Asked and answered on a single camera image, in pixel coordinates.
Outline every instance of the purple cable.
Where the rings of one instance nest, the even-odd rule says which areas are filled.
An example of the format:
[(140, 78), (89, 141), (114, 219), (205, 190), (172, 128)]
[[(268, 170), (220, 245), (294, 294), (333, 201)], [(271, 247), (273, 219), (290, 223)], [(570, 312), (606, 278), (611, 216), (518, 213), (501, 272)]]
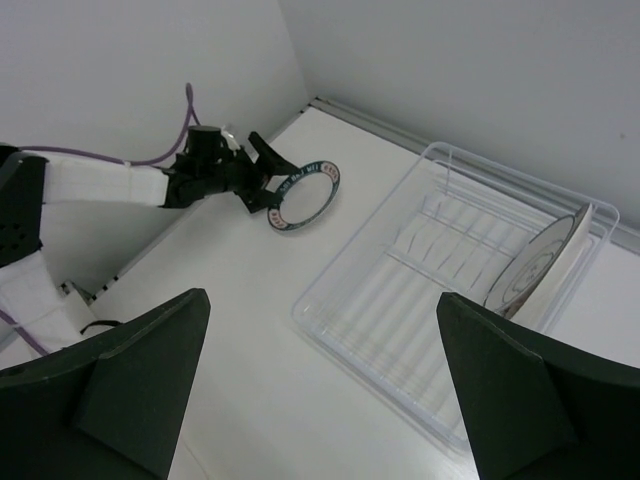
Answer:
[[(190, 83), (186, 84), (185, 93), (187, 96), (187, 114), (184, 118), (184, 123), (182, 124), (182, 130), (180, 130), (180, 135), (178, 136), (178, 139), (176, 140), (176, 142), (169, 149), (169, 151), (160, 155), (159, 157), (152, 158), (150, 160), (143, 160), (141, 162), (131, 162), (131, 165), (133, 165), (134, 167), (149, 166), (149, 165), (156, 165), (166, 160), (171, 155), (173, 155), (178, 150), (178, 148), (180, 148), (180, 145), (182, 144), (182, 141), (184, 140), (184, 137), (187, 134), (187, 131), (189, 129), (189, 121), (193, 118), (193, 121), (196, 123), (196, 125), (200, 125), (200, 120), (198, 119), (198, 115), (196, 115), (196, 110), (193, 107), (193, 87), (191, 86)], [(77, 155), (80, 157), (100, 160), (102, 162), (117, 163), (119, 165), (127, 163), (125, 160), (122, 160), (121, 158), (109, 157), (107, 155), (87, 152), (84, 150), (76, 150), (74, 148), (50, 147), (50, 146), (44, 146), (44, 145), (27, 145), (19, 148), (21, 150), (31, 150), (32, 152), (51, 152), (51, 153), (65, 153), (69, 155)]]
[(8, 325), (13, 327), (18, 335), (22, 337), (22, 339), (29, 344), (31, 348), (33, 348), (36, 352), (40, 354), (41, 357), (44, 357), (49, 354), (47, 350), (38, 343), (38, 341), (31, 336), (29, 332), (27, 332), (24, 328), (20, 326), (18, 322), (16, 322), (11, 315), (3, 310), (0, 310), (0, 318), (4, 320)]

